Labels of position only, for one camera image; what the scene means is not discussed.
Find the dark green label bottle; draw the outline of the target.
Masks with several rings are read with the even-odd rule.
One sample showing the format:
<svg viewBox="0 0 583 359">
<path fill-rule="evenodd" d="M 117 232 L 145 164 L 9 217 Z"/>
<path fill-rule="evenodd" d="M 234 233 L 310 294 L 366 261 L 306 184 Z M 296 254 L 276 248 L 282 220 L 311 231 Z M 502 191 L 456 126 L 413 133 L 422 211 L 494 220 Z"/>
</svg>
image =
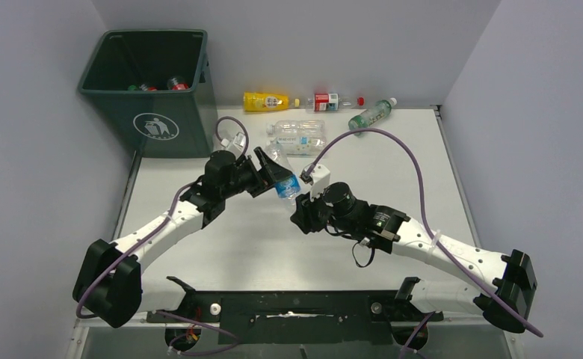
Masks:
<svg viewBox="0 0 583 359">
<path fill-rule="evenodd" d="M 127 87 L 128 91 L 157 91 L 158 88 L 154 85 L 150 85 L 147 83 L 141 83 L 139 85 L 129 85 Z"/>
</svg>

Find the red label bottle front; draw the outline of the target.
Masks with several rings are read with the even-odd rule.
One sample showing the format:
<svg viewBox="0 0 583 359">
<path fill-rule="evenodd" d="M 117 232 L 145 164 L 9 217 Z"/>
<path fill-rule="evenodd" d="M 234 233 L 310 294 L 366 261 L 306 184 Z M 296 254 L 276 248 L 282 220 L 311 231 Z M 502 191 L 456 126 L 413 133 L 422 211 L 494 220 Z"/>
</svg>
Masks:
<svg viewBox="0 0 583 359">
<path fill-rule="evenodd" d="M 183 77 L 171 76 L 167 80 L 167 88 L 169 90 L 188 90 L 190 87 Z"/>
</svg>

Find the blue label crushed bottle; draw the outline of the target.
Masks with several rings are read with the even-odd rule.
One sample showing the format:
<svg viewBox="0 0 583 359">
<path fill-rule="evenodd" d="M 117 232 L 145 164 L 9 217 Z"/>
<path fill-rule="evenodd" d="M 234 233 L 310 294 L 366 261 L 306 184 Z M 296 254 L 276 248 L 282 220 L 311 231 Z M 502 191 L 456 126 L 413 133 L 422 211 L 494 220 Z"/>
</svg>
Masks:
<svg viewBox="0 0 583 359">
<path fill-rule="evenodd" d="M 301 187 L 298 178 L 294 174 L 293 168 L 289 163 L 288 157 L 285 154 L 282 144 L 271 139 L 264 148 L 264 151 L 270 159 L 284 169 L 281 174 L 277 175 L 278 180 L 275 184 L 278 198 L 287 207 L 295 208 L 296 197 L 300 194 Z"/>
</svg>

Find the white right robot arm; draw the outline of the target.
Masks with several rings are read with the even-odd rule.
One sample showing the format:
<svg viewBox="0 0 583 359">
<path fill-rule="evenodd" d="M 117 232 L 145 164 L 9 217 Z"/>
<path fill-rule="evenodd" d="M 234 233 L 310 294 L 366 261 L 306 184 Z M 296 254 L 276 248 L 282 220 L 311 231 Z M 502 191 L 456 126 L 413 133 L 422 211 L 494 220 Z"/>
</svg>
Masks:
<svg viewBox="0 0 583 359">
<path fill-rule="evenodd" d="M 481 314 L 490 324 L 511 333 L 539 333 L 528 321 L 537 279 L 530 256 L 522 251 L 487 251 L 440 232 L 428 233 L 424 224 L 404 212 L 355 198 L 344 182 L 329 185 L 318 196 L 298 196 L 290 220 L 305 234 L 332 227 L 334 236 L 420 261 L 461 281 L 406 281 L 407 291 L 395 298 L 396 312 L 402 318 L 454 311 Z"/>
</svg>

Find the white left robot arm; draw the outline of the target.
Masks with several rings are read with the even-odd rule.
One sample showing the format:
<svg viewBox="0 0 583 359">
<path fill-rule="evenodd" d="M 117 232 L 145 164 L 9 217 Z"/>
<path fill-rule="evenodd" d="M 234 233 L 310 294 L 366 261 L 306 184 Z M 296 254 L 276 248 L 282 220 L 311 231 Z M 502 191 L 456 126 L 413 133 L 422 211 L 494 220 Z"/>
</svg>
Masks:
<svg viewBox="0 0 583 359">
<path fill-rule="evenodd" d="M 119 328 L 138 313 L 176 310 L 189 291 L 186 283 L 176 277 L 146 280 L 144 272 L 180 240 L 212 223 L 231 197 L 243 192 L 257 197 L 292 177 L 262 148 L 254 153 L 258 165 L 246 155 L 213 152 L 203 174 L 177 191 L 168 210 L 127 236 L 93 242 L 73 288 L 77 317 L 98 317 Z"/>
</svg>

